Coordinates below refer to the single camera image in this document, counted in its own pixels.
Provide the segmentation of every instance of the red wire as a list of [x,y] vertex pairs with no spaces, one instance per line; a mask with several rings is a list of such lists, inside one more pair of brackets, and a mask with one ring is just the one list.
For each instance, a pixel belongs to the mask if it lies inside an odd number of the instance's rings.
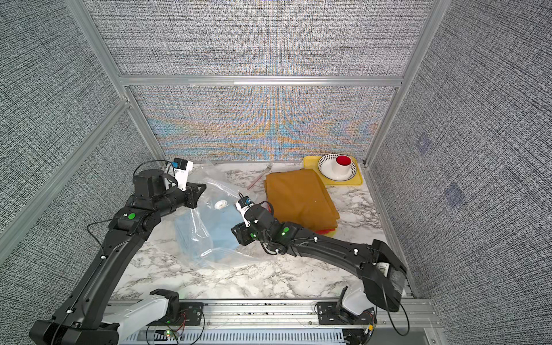
[[182,328],[182,330],[184,331],[184,327],[185,327],[185,323],[186,323],[186,313],[183,312],[182,314],[180,314],[180,316],[184,316],[184,321],[182,321],[182,324],[180,325],[180,327],[178,327],[178,329],[176,330],[177,332],[180,331],[180,328]]

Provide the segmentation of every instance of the red cup lid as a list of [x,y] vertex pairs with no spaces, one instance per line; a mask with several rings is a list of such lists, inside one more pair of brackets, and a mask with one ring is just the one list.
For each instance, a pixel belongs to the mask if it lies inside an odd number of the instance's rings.
[[351,165],[351,159],[347,156],[337,156],[336,158],[337,164],[348,166]]

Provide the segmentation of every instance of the marble table surface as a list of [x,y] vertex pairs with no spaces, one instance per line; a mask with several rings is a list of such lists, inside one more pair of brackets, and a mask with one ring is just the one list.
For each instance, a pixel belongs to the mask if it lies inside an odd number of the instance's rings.
[[[217,168],[228,180],[247,187],[266,163],[222,163]],[[271,172],[302,168],[302,163],[275,163]],[[386,241],[376,207],[364,182],[358,187],[328,186],[341,218],[334,238],[371,244]],[[253,191],[264,200],[263,182]],[[232,269],[192,269],[177,257],[174,220],[179,211],[163,218],[134,256],[113,292],[112,299],[142,299],[155,289],[177,291],[181,299],[312,298],[335,297],[358,278],[330,264],[290,255],[269,256],[259,243],[247,246],[266,261]]]

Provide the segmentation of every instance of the textured wall panel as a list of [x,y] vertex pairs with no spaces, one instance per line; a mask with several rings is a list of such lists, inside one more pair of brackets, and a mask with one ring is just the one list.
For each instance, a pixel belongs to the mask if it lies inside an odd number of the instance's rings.
[[451,344],[552,339],[549,4],[453,1],[372,166]]
[[[32,344],[33,322],[51,316],[98,252],[86,225],[124,206],[134,191],[134,168],[151,159],[123,114],[0,267],[1,344]],[[92,228],[99,238],[105,230]]]
[[0,3],[0,232],[119,99],[62,0]]
[[169,157],[364,159],[391,87],[132,87]]
[[400,76],[432,0],[85,0],[123,74]]

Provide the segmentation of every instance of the fork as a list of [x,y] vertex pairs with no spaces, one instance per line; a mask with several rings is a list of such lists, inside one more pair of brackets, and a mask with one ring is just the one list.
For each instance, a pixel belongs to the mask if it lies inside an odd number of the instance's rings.
[[253,188],[253,186],[254,186],[257,182],[259,182],[259,180],[264,176],[264,174],[266,174],[267,172],[269,172],[270,169],[272,169],[272,162],[268,163],[267,168],[266,168],[263,172],[261,172],[261,174],[259,175],[259,177],[257,177],[257,178],[255,179],[255,181],[253,181],[253,183],[252,183],[249,187],[247,187],[247,190],[250,190],[251,188]]

